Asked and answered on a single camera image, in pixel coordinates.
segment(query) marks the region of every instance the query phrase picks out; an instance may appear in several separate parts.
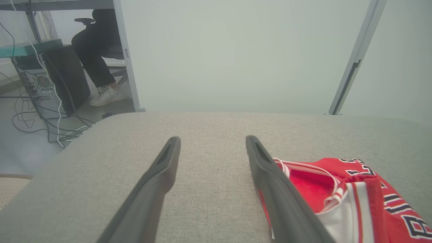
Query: computer tower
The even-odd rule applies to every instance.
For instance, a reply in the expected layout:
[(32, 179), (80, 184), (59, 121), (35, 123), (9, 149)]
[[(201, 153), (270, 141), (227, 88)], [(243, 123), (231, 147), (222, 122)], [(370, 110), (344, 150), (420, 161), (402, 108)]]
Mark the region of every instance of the computer tower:
[(54, 86), (48, 79), (50, 78), (62, 101), (60, 112), (65, 113), (62, 116), (69, 117), (73, 114), (71, 98), (75, 108), (78, 109), (90, 96), (81, 62), (71, 45), (45, 50), (41, 56), (48, 72), (40, 66), (33, 54), (15, 57), (19, 74), (27, 81), (27, 90), (31, 93), (29, 95), (38, 97), (36, 102), (40, 113), (47, 119), (59, 117), (57, 111), (60, 105)]

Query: gray fabric surface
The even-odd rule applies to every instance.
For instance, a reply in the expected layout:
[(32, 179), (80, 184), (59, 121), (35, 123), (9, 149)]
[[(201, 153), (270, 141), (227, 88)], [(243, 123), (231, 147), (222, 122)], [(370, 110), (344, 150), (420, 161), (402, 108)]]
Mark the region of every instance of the gray fabric surface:
[(171, 136), (177, 178), (157, 242), (269, 242), (245, 148), (274, 157), (358, 157), (432, 221), (432, 133), (384, 118), (245, 113), (129, 113), (98, 122), (0, 211), (0, 242), (95, 242)]

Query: gray floor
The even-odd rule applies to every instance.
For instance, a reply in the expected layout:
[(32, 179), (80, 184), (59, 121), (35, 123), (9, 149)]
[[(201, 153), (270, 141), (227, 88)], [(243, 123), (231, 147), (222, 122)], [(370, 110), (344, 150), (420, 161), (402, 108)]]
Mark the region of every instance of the gray floor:
[[(89, 87), (92, 95), (97, 94), (97, 89), (90, 81)], [(129, 83), (122, 86), (130, 97)], [(3, 96), (17, 96), (19, 90), (13, 90), (3, 94)], [(12, 125), (12, 117), (15, 115), (14, 104), (16, 99), (0, 99), (0, 173), (35, 175), (43, 169), (45, 163), (51, 160), (63, 148), (57, 143), (48, 143), (47, 132), (39, 131), (35, 133), (24, 133), (18, 131)], [(22, 101), (18, 100), (16, 110), (21, 112)], [(24, 111), (28, 111), (27, 103), (24, 102)], [(102, 107), (92, 107), (88, 105), (88, 101), (78, 109), (78, 114), (82, 118), (86, 118), (93, 122), (102, 120), (102, 115), (112, 112), (115, 114), (134, 112), (132, 99), (126, 99), (119, 102), (114, 102)], [(34, 125), (28, 129), (24, 122), (18, 121), (15, 117), (14, 121), (17, 127), (25, 131), (34, 131), (40, 128), (46, 128), (44, 122), (36, 115), (36, 113), (24, 114), (24, 119), (34, 119)], [(65, 129), (78, 129), (83, 124), (75, 117), (62, 118), (60, 127)], [(57, 136), (51, 135), (50, 140), (56, 140)]]

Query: white wall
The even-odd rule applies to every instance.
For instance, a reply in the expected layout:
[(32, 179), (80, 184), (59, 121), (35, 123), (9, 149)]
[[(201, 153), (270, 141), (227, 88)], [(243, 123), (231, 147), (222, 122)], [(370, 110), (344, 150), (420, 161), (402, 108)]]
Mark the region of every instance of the white wall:
[(341, 112), (432, 127), (432, 1), (388, 0)]
[[(63, 44), (71, 44), (72, 38), (80, 31), (86, 28), (80, 22), (75, 22), (77, 18), (92, 19), (93, 10), (58, 10), (51, 11), (51, 16), (54, 21), (55, 29), (58, 38), (61, 39)], [(109, 66), (124, 66), (123, 60), (104, 58)]]
[(122, 0), (140, 105), (323, 114), (368, 4)]

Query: shoe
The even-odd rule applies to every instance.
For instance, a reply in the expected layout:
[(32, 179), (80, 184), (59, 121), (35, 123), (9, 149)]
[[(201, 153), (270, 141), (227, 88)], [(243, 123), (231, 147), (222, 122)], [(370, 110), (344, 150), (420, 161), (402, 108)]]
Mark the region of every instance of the shoe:
[(93, 97), (90, 100), (91, 106), (104, 106), (112, 102), (120, 101), (126, 99), (127, 96), (124, 94), (124, 92), (121, 90), (121, 87), (118, 87), (118, 90), (115, 90), (109, 86), (106, 87), (105, 90), (102, 91), (102, 93), (99, 94), (97, 97)]

